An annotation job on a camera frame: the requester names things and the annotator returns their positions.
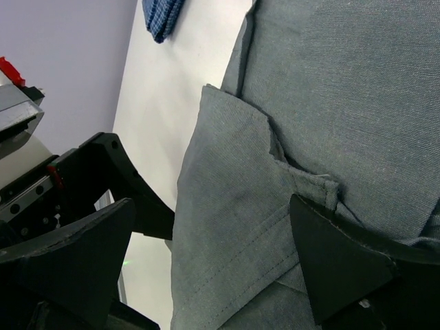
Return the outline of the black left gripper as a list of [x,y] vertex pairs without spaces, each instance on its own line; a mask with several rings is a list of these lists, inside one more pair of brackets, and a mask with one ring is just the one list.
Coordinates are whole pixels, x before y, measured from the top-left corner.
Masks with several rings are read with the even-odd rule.
[[93,214],[106,192],[135,205],[133,232],[171,241],[175,213],[132,167],[115,133],[97,133],[1,189],[1,247]]

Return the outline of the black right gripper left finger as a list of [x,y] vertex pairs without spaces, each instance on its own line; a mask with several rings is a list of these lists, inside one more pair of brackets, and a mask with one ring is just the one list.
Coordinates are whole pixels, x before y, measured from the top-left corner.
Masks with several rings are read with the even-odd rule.
[[122,199],[1,248],[1,328],[103,329],[134,220]]

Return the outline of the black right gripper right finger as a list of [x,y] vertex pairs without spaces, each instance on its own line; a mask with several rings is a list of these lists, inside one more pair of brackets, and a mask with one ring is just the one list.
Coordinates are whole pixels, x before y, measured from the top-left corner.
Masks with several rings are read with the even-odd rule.
[[323,329],[438,329],[439,254],[410,247],[292,195],[290,221]]

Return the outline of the grey long sleeve shirt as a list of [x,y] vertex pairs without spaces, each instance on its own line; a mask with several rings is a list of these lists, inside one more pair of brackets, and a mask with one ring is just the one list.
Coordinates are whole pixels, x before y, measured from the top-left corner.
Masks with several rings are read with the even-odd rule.
[[172,329],[314,329],[293,194],[439,249],[439,2],[255,1],[177,182]]

